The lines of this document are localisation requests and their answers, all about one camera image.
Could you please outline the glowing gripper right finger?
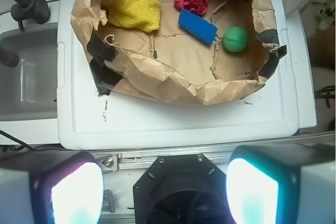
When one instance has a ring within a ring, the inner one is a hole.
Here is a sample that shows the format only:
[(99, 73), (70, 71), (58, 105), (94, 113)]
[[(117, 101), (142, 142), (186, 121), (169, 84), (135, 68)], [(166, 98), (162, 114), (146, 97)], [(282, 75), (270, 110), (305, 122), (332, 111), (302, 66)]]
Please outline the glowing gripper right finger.
[(226, 192), (236, 223), (335, 223), (335, 147), (241, 145)]

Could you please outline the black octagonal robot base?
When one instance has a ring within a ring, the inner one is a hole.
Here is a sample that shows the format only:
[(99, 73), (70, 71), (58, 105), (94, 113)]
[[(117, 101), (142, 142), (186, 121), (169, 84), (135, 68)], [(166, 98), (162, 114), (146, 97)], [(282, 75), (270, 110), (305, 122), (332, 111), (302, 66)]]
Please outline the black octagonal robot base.
[(133, 186), (136, 223), (234, 223), (226, 174), (205, 159), (150, 166)]

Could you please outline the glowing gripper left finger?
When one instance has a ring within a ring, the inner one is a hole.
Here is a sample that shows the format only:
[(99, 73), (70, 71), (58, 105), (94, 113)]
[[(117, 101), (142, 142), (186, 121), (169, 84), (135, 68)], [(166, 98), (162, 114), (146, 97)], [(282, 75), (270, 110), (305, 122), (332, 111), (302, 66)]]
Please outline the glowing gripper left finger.
[(1, 153), (1, 223), (98, 223), (103, 191), (89, 152)]

